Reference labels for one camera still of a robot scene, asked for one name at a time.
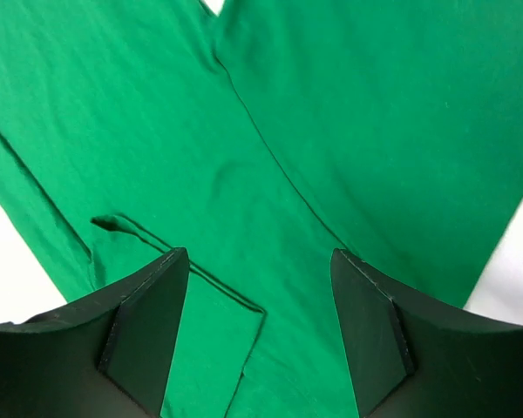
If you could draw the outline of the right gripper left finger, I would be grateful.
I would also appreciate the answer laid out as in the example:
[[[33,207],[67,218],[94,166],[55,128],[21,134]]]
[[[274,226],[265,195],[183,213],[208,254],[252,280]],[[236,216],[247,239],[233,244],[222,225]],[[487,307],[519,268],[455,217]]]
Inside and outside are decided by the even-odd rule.
[[[0,417],[160,415],[187,251],[59,308],[0,324]]]

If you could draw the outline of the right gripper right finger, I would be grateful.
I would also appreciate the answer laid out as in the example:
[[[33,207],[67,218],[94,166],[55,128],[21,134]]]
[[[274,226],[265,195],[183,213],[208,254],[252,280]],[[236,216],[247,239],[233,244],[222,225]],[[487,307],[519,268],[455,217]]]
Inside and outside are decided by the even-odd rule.
[[[523,417],[523,326],[453,307],[336,249],[330,277],[362,417]]]

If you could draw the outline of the green t shirt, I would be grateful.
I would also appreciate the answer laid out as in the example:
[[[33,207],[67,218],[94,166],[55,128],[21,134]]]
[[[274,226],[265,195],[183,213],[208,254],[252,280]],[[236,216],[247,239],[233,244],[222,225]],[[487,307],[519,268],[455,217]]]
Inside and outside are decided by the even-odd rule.
[[[455,307],[523,199],[523,1],[0,1],[0,204],[67,300],[175,247],[165,417],[354,417],[337,248]]]

